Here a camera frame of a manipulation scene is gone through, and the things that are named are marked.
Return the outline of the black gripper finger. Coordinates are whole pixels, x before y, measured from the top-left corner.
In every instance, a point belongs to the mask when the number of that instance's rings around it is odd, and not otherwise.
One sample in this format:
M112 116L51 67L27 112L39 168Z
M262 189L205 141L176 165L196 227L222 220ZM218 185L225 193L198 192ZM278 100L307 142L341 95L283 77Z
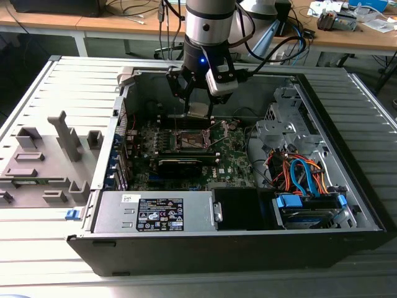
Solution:
M190 109L190 95L197 82L196 74L184 65L180 68L170 66L166 72L166 79L172 95L184 103L184 114L188 114Z
M218 105L218 104L226 104L232 94L229 93L229 94L224 94L221 96L214 96L210 93L210 91L208 91L207 94L208 94L208 98L210 100L210 104L208 106L207 118L210 119L212 116L214 106Z

